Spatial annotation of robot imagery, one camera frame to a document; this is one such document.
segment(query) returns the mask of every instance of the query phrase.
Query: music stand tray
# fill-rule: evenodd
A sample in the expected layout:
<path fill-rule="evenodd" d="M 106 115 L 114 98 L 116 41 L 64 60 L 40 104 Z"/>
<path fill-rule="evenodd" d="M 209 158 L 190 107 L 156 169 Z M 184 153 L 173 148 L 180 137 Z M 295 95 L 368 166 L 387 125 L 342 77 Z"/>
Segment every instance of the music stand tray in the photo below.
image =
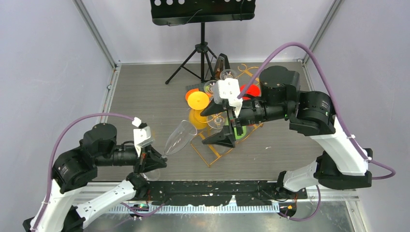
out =
<path fill-rule="evenodd" d="M 159 26 L 178 26 L 187 23 L 201 23 L 201 43 L 195 45 L 195 49 L 178 67 L 178 69 L 165 82 L 168 84 L 181 69 L 185 69 L 192 75 L 205 82 L 205 58 L 211 73 L 211 79 L 215 79 L 208 52 L 215 58 L 217 56 L 205 42 L 205 22 L 250 20 L 255 16 L 256 0 L 150 0 L 152 22 Z M 201 75 L 197 75 L 185 67 L 185 64 L 195 53 L 201 53 Z"/>

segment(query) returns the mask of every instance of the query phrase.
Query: purple cable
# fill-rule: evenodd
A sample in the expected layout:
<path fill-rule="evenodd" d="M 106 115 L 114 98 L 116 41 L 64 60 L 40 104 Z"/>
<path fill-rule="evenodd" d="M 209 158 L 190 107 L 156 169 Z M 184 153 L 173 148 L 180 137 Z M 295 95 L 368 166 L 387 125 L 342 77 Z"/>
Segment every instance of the purple cable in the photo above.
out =
<path fill-rule="evenodd" d="M 318 196 L 319 196 L 318 207 L 316 208 L 315 212 L 313 212 L 312 215 L 310 215 L 310 216 L 307 217 L 307 218 L 292 218 L 292 217 L 288 217 L 288 216 L 286 215 L 286 213 L 288 212 L 288 210 L 286 210 L 285 214 L 283 214 L 283 213 L 281 213 L 281 212 L 279 212 L 279 214 L 280 214 L 282 217 L 288 218 L 288 219 L 291 220 L 291 221 L 307 221 L 307 220 L 311 219 L 312 217 L 314 217 L 314 216 L 318 213 L 318 211 L 319 211 L 319 209 L 320 209 L 320 204 L 321 204 L 321 200 L 322 200 L 319 186 L 316 186 L 316 188 L 318 189 Z"/>
<path fill-rule="evenodd" d="M 147 214 L 140 214 L 140 213 L 138 213 L 138 212 L 137 212 L 136 210 L 134 210 L 131 206 L 125 204 L 124 202 L 121 203 L 121 205 L 127 207 L 129 210 L 131 210 L 131 212 L 133 212 L 133 213 L 136 214 L 137 216 L 145 217 L 145 218 L 146 218 L 146 217 L 149 217 L 149 216 L 153 215 L 153 214 L 156 213 L 158 210 L 160 210 L 160 209 L 165 205 L 165 203 L 162 203 L 158 208 L 154 209 L 151 213 L 147 213 Z"/>
<path fill-rule="evenodd" d="M 125 118 L 131 121 L 134 121 L 133 117 L 130 116 L 126 116 L 126 115 L 121 115 L 121 114 L 116 114 L 116 113 L 97 113 L 97 114 L 91 114 L 91 115 L 86 115 L 83 117 L 80 117 L 78 119 L 76 119 L 74 122 L 72 122 L 70 125 L 68 125 L 63 132 L 60 134 L 60 136 L 58 137 L 56 143 L 54 144 L 53 147 L 53 151 L 51 152 L 51 157 L 50 157 L 50 161 L 48 163 L 48 174 L 47 174 L 47 193 L 45 195 L 44 198 L 44 202 L 48 202 L 50 200 L 50 194 L 51 194 L 51 184 L 52 184 L 52 176 L 51 176 L 51 172 L 52 172 L 52 168 L 53 168 L 53 163 L 54 163 L 54 157 L 56 156 L 56 152 L 57 152 L 57 148 L 62 140 L 62 138 L 64 137 L 64 135 L 67 133 L 67 131 L 73 127 L 75 124 L 77 124 L 78 122 L 90 118 L 90 117 L 100 117 L 100 116 L 115 116 L 115 117 L 121 117 L 121 118 Z M 37 230 L 37 226 L 41 221 L 41 218 L 43 218 L 45 209 L 47 208 L 47 203 L 43 203 L 40 212 L 38 214 L 38 217 L 36 219 L 36 221 L 34 222 L 33 228 L 31 230 L 31 232 L 35 232 Z"/>
<path fill-rule="evenodd" d="M 249 83 L 245 86 L 245 88 L 244 88 L 244 89 L 241 91 L 241 93 L 238 95 L 238 98 L 240 99 L 240 98 L 242 98 L 242 97 L 245 95 L 247 89 L 253 84 L 253 82 L 255 81 L 255 79 L 261 74 L 262 70 L 263 70 L 263 69 L 265 68 L 265 66 L 273 59 L 273 57 L 275 57 L 277 54 L 279 54 L 279 52 L 281 52 L 283 49 L 285 49 L 285 48 L 287 48 L 287 47 L 291 47 L 291 46 L 296 46 L 296 47 L 302 48 L 302 49 L 310 56 L 310 58 L 312 59 L 313 64 L 315 65 L 315 67 L 316 67 L 316 69 L 317 69 L 317 71 L 318 71 L 318 73 L 319 73 L 319 76 L 321 77 L 321 79 L 322 79 L 322 81 L 323 81 L 323 83 L 324 83 L 324 86 L 326 87 L 327 92 L 329 93 L 329 97 L 330 97 L 330 99 L 332 100 L 333 107 L 334 107 L 334 109 L 335 109 L 335 112 L 336 112 L 337 118 L 338 118 L 338 120 L 339 120 L 340 126 L 342 127 L 342 129 L 343 129 L 343 131 L 346 133 L 346 135 L 349 137 L 349 140 L 350 140 L 351 144 L 354 146 L 354 148 L 356 148 L 356 150 L 357 150 L 357 152 L 359 152 L 360 156 L 362 156 L 362 158 L 363 158 L 364 160 L 368 160 L 369 163 L 373 163 L 373 164 L 375 164 L 375 165 L 377 165 L 377 166 L 379 166 L 379 167 L 382 167 L 382 168 L 384 168 L 384 169 L 386 169 L 386 170 L 391 171 L 391 173 L 388 174 L 388 175 L 376 176 L 376 177 L 373 177 L 372 179 L 373 179 L 373 180 L 383 180 L 383 179 L 387 179 L 387 178 L 393 177 L 393 176 L 396 174 L 396 171 L 395 171 L 393 168 L 391 168 L 391 167 L 389 167 L 389 166 L 387 166 L 387 165 L 385 165 L 385 164 L 379 163 L 379 162 L 377 162 L 377 161 L 368 159 L 367 155 L 366 155 L 366 154 L 364 153 L 364 151 L 361 149 L 361 147 L 359 146 L 359 144 L 357 143 L 357 141 L 353 138 L 353 136 L 351 135 L 351 133 L 350 133 L 349 130 L 347 129 L 347 126 L 346 126 L 345 122 L 344 122 L 343 119 L 342 119 L 342 116 L 341 116 L 340 110 L 339 110 L 339 105 L 337 104 L 336 99 L 335 99 L 335 95 L 334 95 L 332 89 L 330 88 L 329 82 L 327 81 L 326 77 L 324 76 L 323 70 L 322 70 L 322 68 L 320 67 L 318 60 L 317 60 L 316 57 L 313 55 L 313 52 L 312 52 L 307 46 L 305 46 L 304 44 L 298 43 L 298 42 L 289 42 L 289 43 L 285 43 L 284 45 L 278 47 L 270 56 L 268 56 L 268 58 L 266 58 L 266 60 L 265 60 L 265 61 L 262 63 L 262 65 L 258 68 L 258 70 L 257 70 L 256 73 L 252 76 L 252 78 L 251 78 L 251 80 L 249 81 Z"/>

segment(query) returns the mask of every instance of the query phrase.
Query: purple hose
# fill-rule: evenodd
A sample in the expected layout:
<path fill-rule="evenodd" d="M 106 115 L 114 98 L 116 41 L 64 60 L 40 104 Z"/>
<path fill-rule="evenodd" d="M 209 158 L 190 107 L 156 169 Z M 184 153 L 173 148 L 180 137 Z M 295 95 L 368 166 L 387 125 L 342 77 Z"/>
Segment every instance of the purple hose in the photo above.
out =
<path fill-rule="evenodd" d="M 73 127 L 75 124 L 77 124 L 78 122 L 90 118 L 90 117 L 100 117 L 100 116 L 115 116 L 115 117 L 121 117 L 121 118 L 125 118 L 131 121 L 134 121 L 133 117 L 130 116 L 126 116 L 126 115 L 121 115 L 121 114 L 116 114 L 116 113 L 97 113 L 97 114 L 91 114 L 91 115 L 86 115 L 83 116 L 81 118 L 76 119 L 74 122 L 72 122 L 70 125 L 68 125 L 63 132 L 60 134 L 60 136 L 58 137 L 56 143 L 54 144 L 53 147 L 53 151 L 51 152 L 51 157 L 50 157 L 50 161 L 48 162 L 48 174 L 47 174 L 47 193 L 45 195 L 45 199 L 44 202 L 48 202 L 50 200 L 50 193 L 51 193 L 51 183 L 52 183 L 52 176 L 51 176 L 51 171 L 53 168 L 53 163 L 54 163 L 54 157 L 56 156 L 56 152 L 57 152 L 57 147 L 59 146 L 63 136 L 67 133 L 67 131 Z M 34 222 L 33 225 L 33 229 L 31 230 L 31 232 L 35 232 L 37 229 L 38 224 L 41 221 L 41 218 L 43 218 L 45 209 L 47 208 L 47 204 L 43 203 L 43 205 L 41 206 L 40 212 L 38 214 L 38 217 L 36 219 L 36 221 Z"/>
<path fill-rule="evenodd" d="M 349 130 L 347 129 L 347 126 L 346 126 L 345 122 L 343 121 L 342 116 L 341 116 L 341 114 L 340 114 L 339 105 L 337 104 L 337 101 L 336 101 L 335 95 L 334 95 L 334 93 L 333 93 L 333 90 L 330 88 L 329 82 L 327 81 L 326 77 L 324 76 L 323 70 L 322 70 L 322 68 L 320 67 L 318 60 L 317 60 L 316 57 L 313 55 L 313 52 L 312 52 L 307 46 L 303 45 L 302 43 L 289 42 L 289 43 L 285 43 L 284 45 L 278 47 L 270 56 L 268 56 L 268 58 L 266 58 L 266 60 L 265 60 L 265 61 L 262 63 L 262 65 L 258 68 L 258 70 L 257 70 L 256 73 L 252 76 L 252 78 L 251 78 L 251 80 L 249 81 L 249 83 L 245 86 L 245 88 L 244 88 L 244 89 L 241 91 L 241 93 L 238 95 L 238 98 L 240 99 L 240 98 L 242 98 L 242 97 L 245 95 L 247 89 L 253 84 L 253 82 L 255 81 L 255 79 L 261 74 L 262 70 L 263 70 L 263 69 L 265 68 L 265 66 L 273 59 L 273 57 L 275 57 L 277 54 L 279 54 L 279 52 L 281 52 L 283 49 L 285 49 L 285 48 L 287 48 L 287 47 L 291 47 L 291 46 L 296 46 L 296 47 L 302 48 L 302 49 L 310 56 L 310 58 L 311 58 L 312 61 L 313 61 L 313 64 L 315 65 L 316 69 L 318 70 L 319 76 L 321 77 L 321 79 L 322 79 L 322 81 L 323 81 L 323 83 L 324 83 L 324 86 L 326 87 L 327 92 L 329 93 L 329 97 L 330 97 L 330 99 L 332 100 L 333 107 L 334 107 L 334 109 L 335 109 L 335 112 L 336 112 L 337 118 L 338 118 L 338 120 L 339 120 L 340 126 L 342 127 L 342 129 L 343 129 L 343 131 L 346 133 L 346 135 L 350 138 L 349 140 L 350 140 L 351 144 L 354 146 L 354 148 L 356 148 L 357 152 L 359 152 L 359 154 L 362 156 L 362 158 L 363 158 L 364 160 L 368 160 L 367 155 L 366 155 L 366 154 L 364 153 L 364 151 L 360 148 L 360 146 L 359 146 L 359 144 L 357 143 L 357 141 L 356 141 L 354 138 L 352 138 L 351 133 L 350 133 Z M 373 178 L 372 178 L 373 180 L 383 180 L 383 179 L 387 179 L 387 178 L 393 177 L 393 176 L 396 174 L 396 171 L 395 171 L 393 168 L 391 168 L 391 167 L 389 167 L 389 166 L 387 166 L 387 165 L 385 165 L 385 164 L 379 163 L 379 162 L 374 161 L 374 160 L 371 160 L 371 159 L 369 159 L 368 161 L 369 161 L 369 163 L 373 163 L 373 164 L 375 164 L 375 165 L 377 165 L 377 166 L 379 166 L 379 167 L 382 167 L 382 168 L 384 168 L 384 169 L 387 169 L 387 170 L 391 171 L 391 173 L 388 174 L 388 175 L 373 177 Z"/>
<path fill-rule="evenodd" d="M 133 212 L 133 213 L 136 214 L 137 216 L 145 217 L 145 218 L 146 218 L 146 217 L 149 217 L 149 216 L 153 215 L 153 214 L 156 213 L 158 210 L 160 210 L 160 209 L 165 205 L 165 203 L 162 203 L 158 208 L 154 209 L 151 213 L 147 213 L 147 214 L 141 214 L 141 213 L 137 212 L 137 211 L 134 210 L 131 206 L 125 204 L 124 202 L 121 203 L 121 205 L 127 207 L 129 210 L 131 210 L 131 212 Z"/>
<path fill-rule="evenodd" d="M 315 212 L 313 212 L 313 214 L 310 215 L 310 216 L 307 217 L 307 218 L 292 218 L 292 217 L 289 217 L 289 218 L 288 218 L 289 220 L 291 220 L 291 221 L 307 221 L 307 220 L 311 219 L 312 217 L 314 217 L 314 216 L 318 213 L 318 211 L 319 211 L 319 209 L 320 209 L 320 204 L 321 204 L 322 197 L 321 197 L 321 194 L 320 194 L 319 186 L 316 186 L 316 188 L 318 189 L 319 200 L 318 200 L 318 207 L 316 208 Z M 286 215 L 287 212 L 288 212 L 288 210 L 286 210 L 285 214 L 283 214 L 283 213 L 281 213 L 281 212 L 279 212 L 279 214 L 280 214 L 282 217 L 287 218 L 287 217 L 288 217 L 288 216 Z"/>

